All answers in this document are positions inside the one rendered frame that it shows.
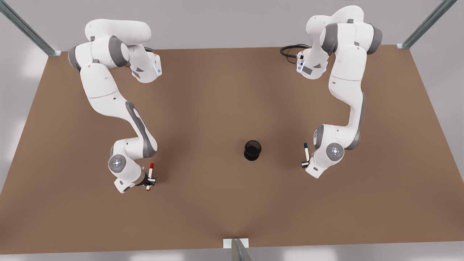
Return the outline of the black mesh pen cup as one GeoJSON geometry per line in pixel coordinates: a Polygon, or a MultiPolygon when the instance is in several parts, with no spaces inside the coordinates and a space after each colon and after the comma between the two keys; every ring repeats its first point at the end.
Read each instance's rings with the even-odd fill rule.
{"type": "Polygon", "coordinates": [[[258,159],[262,150],[261,144],[258,141],[250,140],[245,144],[244,156],[249,161],[258,159]]]}

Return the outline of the silver frame post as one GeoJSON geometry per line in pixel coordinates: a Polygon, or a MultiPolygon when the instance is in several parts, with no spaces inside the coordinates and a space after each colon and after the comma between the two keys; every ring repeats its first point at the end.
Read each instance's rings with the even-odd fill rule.
{"type": "Polygon", "coordinates": [[[457,1],[442,0],[403,43],[396,44],[396,48],[409,50],[457,1]]]}
{"type": "Polygon", "coordinates": [[[249,239],[223,239],[223,248],[231,249],[231,261],[252,261],[248,254],[249,239]]]}
{"type": "Polygon", "coordinates": [[[59,57],[62,52],[54,50],[25,20],[23,20],[13,8],[0,0],[0,13],[2,13],[10,22],[12,22],[25,36],[27,36],[35,45],[50,57],[59,57]]]}

